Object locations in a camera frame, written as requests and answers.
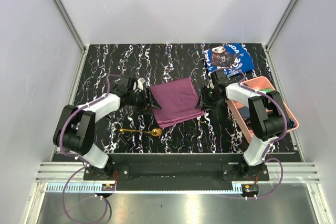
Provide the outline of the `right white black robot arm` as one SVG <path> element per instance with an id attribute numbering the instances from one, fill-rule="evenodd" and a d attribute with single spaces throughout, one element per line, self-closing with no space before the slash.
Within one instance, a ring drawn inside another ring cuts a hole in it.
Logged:
<path id="1" fill-rule="evenodd" d="M 202 87 L 197 108 L 214 109 L 225 100 L 238 102 L 249 109 L 253 137 L 243 154 L 238 173 L 242 179 L 250 180 L 256 176 L 257 167 L 265 162 L 271 145 L 287 134 L 290 117 L 278 91 L 253 88 L 244 79 L 235 82 L 222 70 L 212 72 L 210 77 L 212 86 Z"/>

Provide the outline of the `magenta cloth napkin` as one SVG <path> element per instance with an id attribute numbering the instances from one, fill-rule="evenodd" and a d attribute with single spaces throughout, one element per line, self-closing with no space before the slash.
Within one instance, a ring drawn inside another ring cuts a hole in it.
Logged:
<path id="1" fill-rule="evenodd" d="M 160 128 L 173 126 L 204 115 L 198 108 L 198 95 L 190 77 L 158 84 L 151 87 L 161 109 L 154 110 Z"/>

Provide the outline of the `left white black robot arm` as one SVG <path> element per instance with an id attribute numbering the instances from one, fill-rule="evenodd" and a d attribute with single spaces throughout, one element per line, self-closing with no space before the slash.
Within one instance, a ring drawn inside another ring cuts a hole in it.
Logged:
<path id="1" fill-rule="evenodd" d="M 145 87 L 143 78 L 107 75 L 107 89 L 100 97 L 85 104 L 67 105 L 58 121 L 53 143 L 69 157 L 80 159 L 95 167 L 95 174 L 103 180 L 113 175 L 109 156 L 95 143 L 96 123 L 126 105 L 139 112 L 151 114 L 161 110 L 152 90 Z"/>

